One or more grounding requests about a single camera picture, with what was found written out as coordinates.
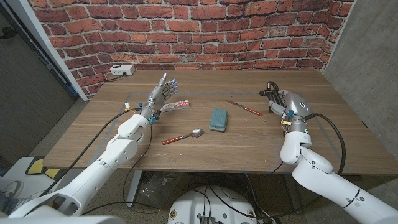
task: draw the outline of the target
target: gray wall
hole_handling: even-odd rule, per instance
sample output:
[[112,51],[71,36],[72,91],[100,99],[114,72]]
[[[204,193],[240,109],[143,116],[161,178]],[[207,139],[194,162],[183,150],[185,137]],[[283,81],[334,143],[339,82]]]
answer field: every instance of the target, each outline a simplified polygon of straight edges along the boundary
[[398,1],[356,1],[324,76],[398,161]]

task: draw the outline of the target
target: metal spoon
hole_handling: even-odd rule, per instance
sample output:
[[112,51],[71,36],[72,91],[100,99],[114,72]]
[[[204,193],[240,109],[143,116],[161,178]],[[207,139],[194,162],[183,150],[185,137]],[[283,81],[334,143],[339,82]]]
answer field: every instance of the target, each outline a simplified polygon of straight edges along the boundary
[[168,144],[168,143],[171,143],[171,142],[175,142],[175,141],[178,141],[178,140],[181,140],[181,139],[185,139],[188,136],[199,137],[202,134],[203,134],[203,129],[202,128],[198,128],[198,129],[193,130],[191,132],[191,134],[186,134],[186,135],[183,135],[183,136],[179,136],[179,137],[171,138],[171,139],[168,139],[168,140],[164,140],[164,141],[162,141],[162,144],[165,145],[165,144]]

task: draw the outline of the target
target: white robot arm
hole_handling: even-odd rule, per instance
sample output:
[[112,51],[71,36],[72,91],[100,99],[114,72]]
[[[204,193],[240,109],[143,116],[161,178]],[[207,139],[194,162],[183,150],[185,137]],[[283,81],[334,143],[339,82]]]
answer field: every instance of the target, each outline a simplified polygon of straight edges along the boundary
[[9,218],[81,215],[110,175],[136,155],[137,145],[144,137],[143,130],[159,118],[159,110],[165,100],[178,92],[177,82],[174,79],[165,81],[166,76],[164,73],[159,84],[149,94],[141,113],[134,114],[120,125],[117,135],[110,140],[96,161],[66,187],[31,200],[10,214]]
[[[275,90],[276,84],[270,84]],[[280,157],[286,164],[297,165],[293,178],[303,187],[341,206],[360,223],[397,223],[396,209],[335,174],[327,159],[309,149],[312,143],[306,119],[311,118],[313,112],[305,99],[295,93],[279,91],[277,87],[279,96],[272,96],[270,84],[260,94],[268,96],[270,111],[282,116],[282,122],[288,118]]]

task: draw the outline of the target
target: electrical outlet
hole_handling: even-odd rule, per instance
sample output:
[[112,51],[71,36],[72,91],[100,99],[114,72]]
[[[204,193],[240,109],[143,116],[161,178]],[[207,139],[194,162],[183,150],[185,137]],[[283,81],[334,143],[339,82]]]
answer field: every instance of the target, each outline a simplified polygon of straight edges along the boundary
[[111,68],[112,75],[123,75],[123,72],[126,72],[126,75],[132,75],[135,71],[134,65],[113,65]]

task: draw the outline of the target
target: knife handle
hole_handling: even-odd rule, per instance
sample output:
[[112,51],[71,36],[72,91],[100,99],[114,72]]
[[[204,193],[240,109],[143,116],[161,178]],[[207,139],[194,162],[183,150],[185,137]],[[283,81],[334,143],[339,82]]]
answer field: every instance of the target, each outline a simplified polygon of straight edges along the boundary
[[252,110],[252,109],[249,109],[249,108],[245,108],[245,110],[247,110],[248,112],[252,112],[252,113],[254,113],[255,115],[262,116],[262,113],[257,112],[257,111],[255,111],[255,110]]

